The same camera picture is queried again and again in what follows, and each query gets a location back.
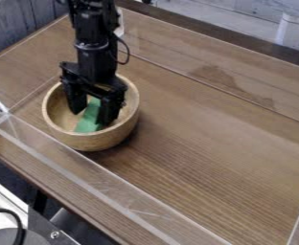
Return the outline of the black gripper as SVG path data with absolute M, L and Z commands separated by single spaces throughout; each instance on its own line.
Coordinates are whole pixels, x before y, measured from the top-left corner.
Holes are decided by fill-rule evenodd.
M 72 113 L 87 107 L 87 96 L 100 100 L 96 123 L 108 126 L 119 117 L 126 104 L 127 85 L 116 75 L 118 42 L 75 43 L 76 62 L 63 61 L 62 83 Z

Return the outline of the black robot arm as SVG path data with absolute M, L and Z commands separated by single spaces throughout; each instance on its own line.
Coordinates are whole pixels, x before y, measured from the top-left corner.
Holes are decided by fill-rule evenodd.
M 75 28 L 76 62 L 63 61 L 62 83 L 71 111 L 87 107 L 87 96 L 100 100 L 96 123 L 110 125 L 124 106 L 128 86 L 118 77 L 118 65 L 130 62 L 131 50 L 116 34 L 122 27 L 115 0 L 62 0 Z

